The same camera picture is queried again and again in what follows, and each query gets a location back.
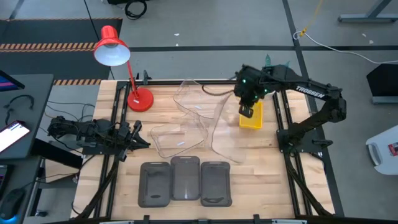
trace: wooden tabletop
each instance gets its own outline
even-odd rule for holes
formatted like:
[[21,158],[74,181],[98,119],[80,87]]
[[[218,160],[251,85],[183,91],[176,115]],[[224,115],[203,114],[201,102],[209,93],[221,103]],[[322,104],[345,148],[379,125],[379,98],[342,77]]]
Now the wooden tabletop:
[[[94,119],[110,119],[117,81],[102,81],[99,88],[98,99],[94,112]],[[271,97],[263,101],[263,127],[260,130],[239,128],[238,100],[231,96],[228,98],[214,131],[214,150],[224,148],[234,149],[238,158],[244,159],[243,163],[233,162],[208,149],[201,144],[195,149],[184,153],[185,156],[198,156],[201,162],[227,161],[231,164],[231,196],[232,206],[228,208],[203,207],[199,200],[196,201],[171,201],[165,208],[141,208],[137,204],[139,171],[143,162],[170,162],[170,158],[163,159],[159,156],[150,131],[175,121],[185,115],[177,108],[173,100],[178,86],[146,86],[154,95],[152,108],[143,113],[133,112],[128,109],[126,121],[131,124],[135,120],[142,121],[140,136],[151,143],[149,149],[140,149],[129,152],[125,162],[119,164],[118,180],[113,203],[112,220],[142,220],[144,215],[150,215],[151,220],[188,220],[188,219],[252,219],[254,214],[260,218],[293,218],[293,208],[290,198],[289,185],[283,155],[279,152],[275,132],[277,120]],[[210,86],[212,91],[226,91],[233,89],[231,85]],[[122,108],[124,93],[121,93],[119,108]],[[301,93],[288,91],[290,110],[293,121],[300,122],[309,116],[307,102]],[[201,96],[190,101],[192,105],[202,102]],[[284,126],[287,127],[281,97],[280,105]],[[204,116],[212,116],[209,111],[214,111],[216,106],[200,105]],[[120,120],[121,109],[118,111],[116,121]],[[334,212],[330,192],[323,170],[323,164],[309,154],[301,153],[307,186],[318,201],[331,213]],[[75,209],[80,212],[91,200],[98,189],[103,156],[96,156],[89,161],[80,174],[80,181],[76,190],[74,201]],[[305,213],[303,200],[297,187],[300,211]],[[101,214],[104,215],[108,194],[105,193]]]

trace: yellow cable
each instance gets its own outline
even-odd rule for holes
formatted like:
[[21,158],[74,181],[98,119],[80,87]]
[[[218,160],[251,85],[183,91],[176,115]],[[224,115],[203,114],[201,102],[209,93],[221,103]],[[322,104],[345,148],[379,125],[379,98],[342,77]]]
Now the yellow cable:
[[304,36],[304,33],[306,33],[306,31],[308,30],[308,28],[310,27],[310,25],[312,25],[315,22],[315,19],[317,18],[319,9],[321,8],[321,5],[323,4],[323,0],[319,0],[317,9],[315,10],[315,13],[313,14],[312,20],[308,23],[308,25],[306,27],[304,27],[304,29],[301,31],[300,33],[300,37]]

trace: computer screen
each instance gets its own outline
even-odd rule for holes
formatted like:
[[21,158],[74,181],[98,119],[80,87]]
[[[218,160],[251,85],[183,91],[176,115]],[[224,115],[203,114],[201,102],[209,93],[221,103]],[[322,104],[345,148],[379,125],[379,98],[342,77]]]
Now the computer screen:
[[20,90],[25,86],[0,70],[0,91]]

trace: yellow container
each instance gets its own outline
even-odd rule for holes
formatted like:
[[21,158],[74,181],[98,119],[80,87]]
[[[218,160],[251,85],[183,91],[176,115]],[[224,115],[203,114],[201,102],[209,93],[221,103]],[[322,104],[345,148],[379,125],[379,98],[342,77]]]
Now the yellow container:
[[261,129],[262,128],[262,102],[258,101],[253,106],[253,116],[247,118],[243,115],[239,115],[239,127],[250,128],[250,129]]

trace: gray floor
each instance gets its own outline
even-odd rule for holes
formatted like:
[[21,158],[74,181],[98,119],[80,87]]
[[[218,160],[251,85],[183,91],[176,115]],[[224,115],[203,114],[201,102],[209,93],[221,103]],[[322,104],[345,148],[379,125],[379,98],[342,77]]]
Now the gray floor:
[[[0,19],[8,18],[16,0],[0,0]],[[123,10],[87,0],[93,17],[123,17]],[[308,34],[328,45],[398,45],[398,24],[339,24],[343,13],[365,13],[376,0],[325,1]],[[284,7],[279,0],[151,0],[147,14],[137,21],[123,20],[121,38],[130,47],[201,46],[201,45],[292,45]],[[312,18],[318,0],[289,0],[297,29]],[[398,1],[384,10],[398,13]],[[88,17],[83,1],[25,0],[17,18]],[[301,45],[314,45],[301,39]],[[374,60],[398,60],[397,51],[360,52]],[[260,67],[265,55],[272,63],[290,61],[300,73],[293,51],[203,51],[203,52],[133,52],[134,73],[146,69],[152,78],[229,78],[242,63]],[[334,141],[330,147],[343,210],[347,217],[398,219],[398,177],[377,173],[369,160],[365,141],[397,125],[398,106],[371,104],[366,75],[374,68],[359,57],[336,52],[304,52],[309,76],[317,81],[343,88],[348,103],[344,122],[324,125],[325,135]],[[114,67],[117,79],[127,78],[125,66]],[[97,86],[55,86],[50,99],[59,102],[83,102],[81,95],[94,103]],[[54,105],[80,117],[81,106]],[[47,110],[50,116],[60,113]],[[46,128],[49,118],[44,117]],[[49,140],[40,131],[39,138]],[[65,194],[53,201],[52,194]],[[74,190],[45,192],[40,209],[48,218],[27,218],[26,223],[66,220]]]

